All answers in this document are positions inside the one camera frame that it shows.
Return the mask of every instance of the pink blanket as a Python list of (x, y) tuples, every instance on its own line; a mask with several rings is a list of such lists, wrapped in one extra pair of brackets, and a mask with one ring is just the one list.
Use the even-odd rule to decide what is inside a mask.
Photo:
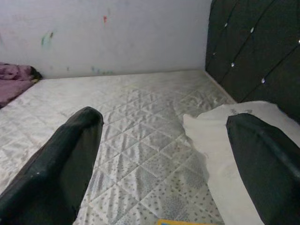
[(22, 94), (41, 75), (31, 66), (18, 66), (0, 62), (0, 108)]

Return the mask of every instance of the white wall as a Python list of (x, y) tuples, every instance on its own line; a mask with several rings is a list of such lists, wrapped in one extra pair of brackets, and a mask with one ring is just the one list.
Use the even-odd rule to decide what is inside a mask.
[(48, 78), (204, 68), (210, 2), (1, 0), (0, 61)]

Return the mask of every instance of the headboard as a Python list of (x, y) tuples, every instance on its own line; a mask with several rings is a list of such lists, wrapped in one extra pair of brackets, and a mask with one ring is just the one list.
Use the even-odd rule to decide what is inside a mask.
[(300, 0), (213, 0), (206, 70), (237, 101), (300, 122)]

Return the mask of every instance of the bed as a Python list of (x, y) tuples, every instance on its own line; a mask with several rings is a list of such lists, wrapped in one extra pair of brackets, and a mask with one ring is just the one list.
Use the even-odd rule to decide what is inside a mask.
[(67, 118), (91, 106), (105, 124), (75, 224), (223, 224), (182, 115), (229, 103), (202, 71), (42, 80), (0, 110), (0, 191)]

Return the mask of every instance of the white pillow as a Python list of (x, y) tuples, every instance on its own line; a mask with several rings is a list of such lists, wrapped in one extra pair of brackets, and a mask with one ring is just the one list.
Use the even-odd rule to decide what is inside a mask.
[(300, 146), (300, 126), (274, 104), (255, 101), (222, 105), (196, 119), (183, 116), (186, 135), (198, 152), (212, 197), (226, 225), (263, 225), (243, 184), (227, 135), (228, 116), (250, 113), (281, 129)]

